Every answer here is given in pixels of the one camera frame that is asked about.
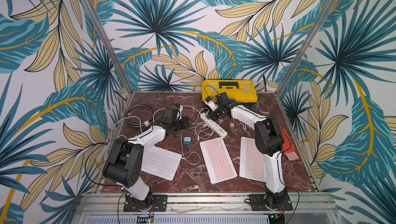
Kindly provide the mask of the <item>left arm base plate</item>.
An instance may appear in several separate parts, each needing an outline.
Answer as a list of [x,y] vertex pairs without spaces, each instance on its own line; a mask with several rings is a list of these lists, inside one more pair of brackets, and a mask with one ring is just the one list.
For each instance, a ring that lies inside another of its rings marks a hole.
[[132,198],[127,195],[125,197],[124,212],[165,212],[167,208],[167,195],[148,195],[143,201]]

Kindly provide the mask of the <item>teal USB charger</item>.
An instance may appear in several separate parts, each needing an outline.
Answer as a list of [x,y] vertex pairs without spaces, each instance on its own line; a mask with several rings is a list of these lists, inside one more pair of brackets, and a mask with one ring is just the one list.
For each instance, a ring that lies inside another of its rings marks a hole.
[[183,145],[185,146],[191,145],[191,137],[184,137]]

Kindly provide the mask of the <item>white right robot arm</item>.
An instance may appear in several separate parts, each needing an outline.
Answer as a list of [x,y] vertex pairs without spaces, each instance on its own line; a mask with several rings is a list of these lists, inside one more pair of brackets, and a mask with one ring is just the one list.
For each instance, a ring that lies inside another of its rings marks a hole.
[[288,192],[283,180],[281,152],[285,142],[277,119],[258,114],[243,104],[232,102],[225,92],[208,96],[203,100],[208,108],[206,117],[217,121],[224,116],[239,120],[254,130],[255,145],[264,155],[266,173],[266,198],[263,204],[269,210],[281,208],[288,200]]

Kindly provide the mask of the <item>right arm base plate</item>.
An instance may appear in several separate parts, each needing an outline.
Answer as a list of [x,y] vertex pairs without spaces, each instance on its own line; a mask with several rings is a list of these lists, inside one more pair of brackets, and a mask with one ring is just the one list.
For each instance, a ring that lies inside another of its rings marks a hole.
[[267,194],[250,194],[247,203],[252,211],[292,211],[293,206],[289,196],[272,196]]

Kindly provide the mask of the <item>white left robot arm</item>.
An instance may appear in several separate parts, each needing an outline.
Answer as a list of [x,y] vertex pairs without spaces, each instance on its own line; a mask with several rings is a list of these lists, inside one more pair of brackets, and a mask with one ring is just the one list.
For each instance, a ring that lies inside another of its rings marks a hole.
[[111,147],[103,177],[121,186],[126,191],[127,202],[139,209],[148,209],[153,202],[151,188],[140,177],[143,155],[168,136],[190,127],[191,121],[182,116],[182,110],[180,104],[167,106],[148,130],[133,138],[118,138]]

